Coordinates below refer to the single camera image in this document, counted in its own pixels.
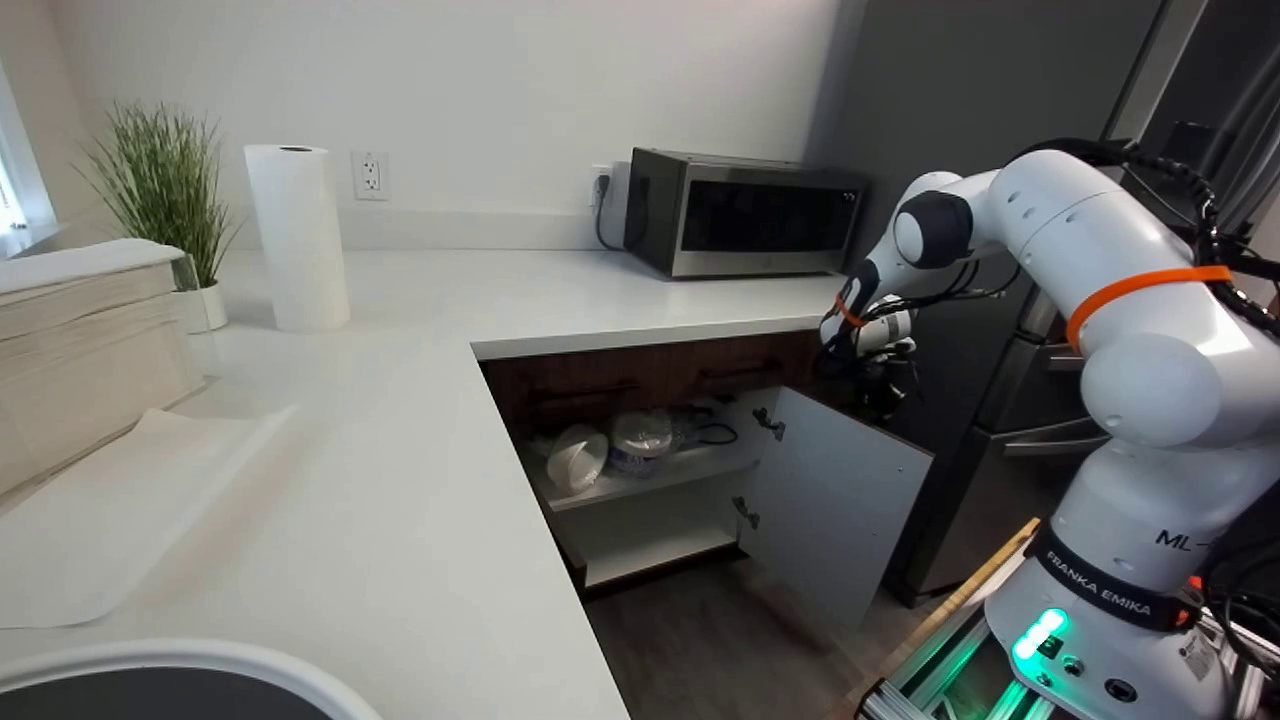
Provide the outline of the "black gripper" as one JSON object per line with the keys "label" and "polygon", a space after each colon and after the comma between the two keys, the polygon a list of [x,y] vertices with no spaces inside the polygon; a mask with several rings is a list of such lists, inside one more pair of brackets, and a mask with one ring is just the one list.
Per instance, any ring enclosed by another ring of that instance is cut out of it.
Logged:
{"label": "black gripper", "polygon": [[860,419],[886,424],[907,392],[904,374],[915,360],[913,311],[832,311],[818,322],[815,387],[818,398]]}

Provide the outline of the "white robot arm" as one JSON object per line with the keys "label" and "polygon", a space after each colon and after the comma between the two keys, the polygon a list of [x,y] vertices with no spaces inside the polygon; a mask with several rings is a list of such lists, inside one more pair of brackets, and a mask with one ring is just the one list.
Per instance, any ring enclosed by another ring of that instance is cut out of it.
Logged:
{"label": "white robot arm", "polygon": [[1065,317],[1105,444],[983,624],[1013,676],[1070,716],[1228,720],[1228,663],[1195,621],[1217,545],[1280,481],[1280,345],[1222,263],[1065,149],[915,175],[818,345],[850,348],[886,295],[990,248]]}

